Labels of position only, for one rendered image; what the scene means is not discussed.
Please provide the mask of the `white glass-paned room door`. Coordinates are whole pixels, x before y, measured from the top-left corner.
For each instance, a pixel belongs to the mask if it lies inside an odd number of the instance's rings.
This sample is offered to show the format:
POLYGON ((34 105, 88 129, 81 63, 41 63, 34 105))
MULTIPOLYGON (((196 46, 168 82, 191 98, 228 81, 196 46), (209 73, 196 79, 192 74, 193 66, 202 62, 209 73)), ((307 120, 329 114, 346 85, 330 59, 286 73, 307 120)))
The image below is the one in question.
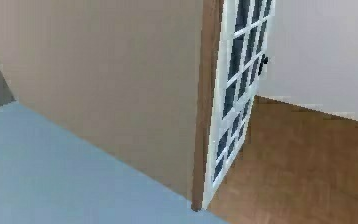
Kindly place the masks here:
POLYGON ((224 0, 201 208, 206 209, 245 142, 258 70, 276 0, 224 0))

